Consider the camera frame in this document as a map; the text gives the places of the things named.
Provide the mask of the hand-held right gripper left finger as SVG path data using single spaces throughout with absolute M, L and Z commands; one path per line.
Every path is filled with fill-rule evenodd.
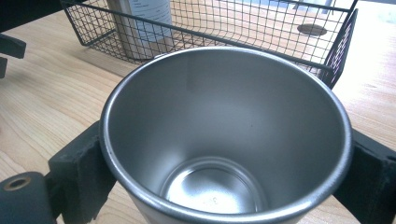
M 96 219 L 116 179 L 106 165 L 99 141 L 99 122 L 49 159 L 49 176 L 61 195 L 53 200 L 66 224 Z

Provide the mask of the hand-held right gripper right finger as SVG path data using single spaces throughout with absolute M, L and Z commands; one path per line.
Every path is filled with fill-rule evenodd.
M 353 131 L 354 155 L 334 197 L 361 224 L 391 224 L 396 218 L 396 151 Z

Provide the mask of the steel tumbler with lid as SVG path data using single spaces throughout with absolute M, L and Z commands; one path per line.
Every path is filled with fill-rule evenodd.
M 148 60 L 169 52 L 174 44 L 170 0 L 106 0 L 124 53 Z

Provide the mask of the steel mug with white handle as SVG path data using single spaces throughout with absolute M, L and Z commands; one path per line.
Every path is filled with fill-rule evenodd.
M 341 185 L 343 105 L 318 78 L 252 49 L 157 57 L 110 94 L 100 145 L 149 224 L 295 223 Z

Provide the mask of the black wire mesh basket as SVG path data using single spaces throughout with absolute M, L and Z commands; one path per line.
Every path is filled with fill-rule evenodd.
M 62 1 L 81 45 L 131 63 L 106 0 Z M 342 75 L 358 10 L 336 0 L 170 0 L 173 48 L 235 46 L 272 53 L 329 88 Z

